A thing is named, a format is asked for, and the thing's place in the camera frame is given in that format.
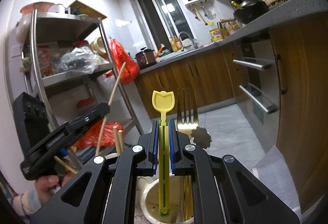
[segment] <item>orange bowl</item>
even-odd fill
[[[28,13],[31,13],[33,10],[37,9],[38,12],[47,12],[47,10],[54,5],[52,2],[34,2],[28,4],[21,8],[20,12],[22,16],[25,16]]]

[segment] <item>human hand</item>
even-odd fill
[[[64,186],[75,174],[68,172],[63,178],[62,186]],[[59,177],[56,175],[42,176],[34,182],[39,201],[44,205],[51,197],[50,188],[55,187],[59,183]]]

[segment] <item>faucet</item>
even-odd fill
[[[181,38],[180,38],[181,34],[186,34],[186,35],[188,36],[188,38],[191,40],[191,43],[193,44],[194,48],[195,48],[195,49],[198,48],[198,46],[195,44],[195,42],[193,41],[193,39],[191,38],[191,36],[190,36],[187,32],[182,31],[182,32],[180,32],[179,35],[178,35],[179,41],[180,41],[180,43],[181,43],[181,51],[184,51],[184,49],[183,49],[183,44],[182,44],[182,41],[181,41]]]

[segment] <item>gray towel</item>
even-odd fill
[[[270,149],[251,172],[293,210],[302,223],[301,207],[293,178],[276,146]]]

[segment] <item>countertop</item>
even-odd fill
[[[191,50],[188,52],[179,51],[175,53],[175,55],[171,58],[163,57],[163,60],[161,62],[158,62],[156,65],[140,70],[140,74],[155,70],[159,67],[165,66],[183,58],[190,57],[217,47],[221,47],[227,43],[236,41],[255,32],[259,32],[261,30],[277,26],[284,22],[324,11],[328,11],[327,0],[289,0],[288,2],[279,5],[278,7],[270,10],[261,17],[250,22],[246,26],[240,28],[235,33],[228,36],[226,39],[214,42],[210,45],[204,46],[203,48]]]

